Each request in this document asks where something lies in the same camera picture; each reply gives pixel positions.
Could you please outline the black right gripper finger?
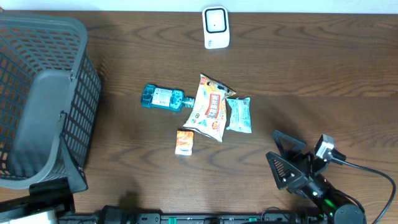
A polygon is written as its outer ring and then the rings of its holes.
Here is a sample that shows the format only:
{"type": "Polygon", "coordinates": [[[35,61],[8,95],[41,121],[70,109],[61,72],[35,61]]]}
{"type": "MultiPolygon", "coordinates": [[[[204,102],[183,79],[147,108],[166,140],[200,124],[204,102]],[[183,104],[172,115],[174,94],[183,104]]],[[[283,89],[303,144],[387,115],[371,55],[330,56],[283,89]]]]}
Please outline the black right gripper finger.
{"type": "Polygon", "coordinates": [[[266,158],[279,190],[298,190],[308,185],[307,175],[294,163],[274,152],[268,152],[266,158]]]}
{"type": "Polygon", "coordinates": [[[295,156],[301,154],[302,150],[307,146],[305,141],[295,139],[278,130],[272,133],[272,137],[281,156],[285,159],[293,159],[295,156]]]}

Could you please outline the teal wet wipes pack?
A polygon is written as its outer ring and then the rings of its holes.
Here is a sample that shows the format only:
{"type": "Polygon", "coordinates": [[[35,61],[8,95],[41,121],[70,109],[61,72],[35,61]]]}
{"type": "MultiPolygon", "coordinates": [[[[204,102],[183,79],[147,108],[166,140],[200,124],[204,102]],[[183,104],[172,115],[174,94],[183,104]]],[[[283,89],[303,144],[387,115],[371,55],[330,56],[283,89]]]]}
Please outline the teal wet wipes pack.
{"type": "Polygon", "coordinates": [[[230,131],[251,134],[252,127],[250,114],[250,97],[244,99],[227,98],[226,101],[231,108],[229,126],[226,129],[230,131]]]}

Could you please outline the orange snack bag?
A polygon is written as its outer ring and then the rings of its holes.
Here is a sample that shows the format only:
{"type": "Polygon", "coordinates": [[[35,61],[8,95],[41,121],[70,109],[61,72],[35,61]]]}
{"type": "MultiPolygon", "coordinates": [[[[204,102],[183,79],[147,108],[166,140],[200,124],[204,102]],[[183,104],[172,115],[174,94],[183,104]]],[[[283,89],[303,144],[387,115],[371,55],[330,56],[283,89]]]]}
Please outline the orange snack bag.
{"type": "Polygon", "coordinates": [[[183,128],[222,142],[227,119],[226,99],[235,94],[223,83],[201,74],[193,109],[183,128]]]}

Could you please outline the small orange box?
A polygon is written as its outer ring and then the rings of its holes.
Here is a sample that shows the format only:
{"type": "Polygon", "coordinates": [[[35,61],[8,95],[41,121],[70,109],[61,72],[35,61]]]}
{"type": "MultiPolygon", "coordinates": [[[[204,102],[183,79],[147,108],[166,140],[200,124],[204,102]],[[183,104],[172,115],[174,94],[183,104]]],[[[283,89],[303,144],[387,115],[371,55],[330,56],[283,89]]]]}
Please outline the small orange box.
{"type": "Polygon", "coordinates": [[[193,131],[177,131],[175,154],[179,156],[191,156],[193,152],[193,131]]]}

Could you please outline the teal mouthwash bottle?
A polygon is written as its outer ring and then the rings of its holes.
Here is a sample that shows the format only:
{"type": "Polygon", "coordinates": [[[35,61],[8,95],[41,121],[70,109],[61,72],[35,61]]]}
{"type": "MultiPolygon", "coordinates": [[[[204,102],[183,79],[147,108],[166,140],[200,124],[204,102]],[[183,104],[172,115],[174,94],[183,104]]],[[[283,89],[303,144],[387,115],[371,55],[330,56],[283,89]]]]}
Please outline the teal mouthwash bottle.
{"type": "Polygon", "coordinates": [[[193,108],[195,99],[185,96],[184,91],[162,88],[148,84],[145,86],[141,105],[145,108],[160,108],[179,112],[183,107],[193,108]]]}

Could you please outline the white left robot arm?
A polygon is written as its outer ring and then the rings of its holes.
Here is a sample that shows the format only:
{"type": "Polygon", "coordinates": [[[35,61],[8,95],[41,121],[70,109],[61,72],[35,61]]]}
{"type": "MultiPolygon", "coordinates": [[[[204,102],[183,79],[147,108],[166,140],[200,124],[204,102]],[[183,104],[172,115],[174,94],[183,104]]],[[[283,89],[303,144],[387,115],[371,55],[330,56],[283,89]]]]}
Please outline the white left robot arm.
{"type": "Polygon", "coordinates": [[[1,223],[58,223],[75,213],[73,194],[66,177],[33,184],[29,195],[1,203],[1,223]]]}

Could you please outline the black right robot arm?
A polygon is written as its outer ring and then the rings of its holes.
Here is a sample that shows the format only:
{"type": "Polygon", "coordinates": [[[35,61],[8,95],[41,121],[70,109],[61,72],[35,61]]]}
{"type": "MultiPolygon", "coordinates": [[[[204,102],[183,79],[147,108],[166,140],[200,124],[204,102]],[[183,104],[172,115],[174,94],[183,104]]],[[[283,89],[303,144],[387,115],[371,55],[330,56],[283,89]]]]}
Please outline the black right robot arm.
{"type": "Polygon", "coordinates": [[[306,154],[304,141],[278,130],[272,137],[280,153],[268,152],[266,158],[278,189],[310,199],[329,223],[364,222],[364,209],[322,176],[333,159],[346,159],[331,136],[322,134],[314,151],[306,154]]]}

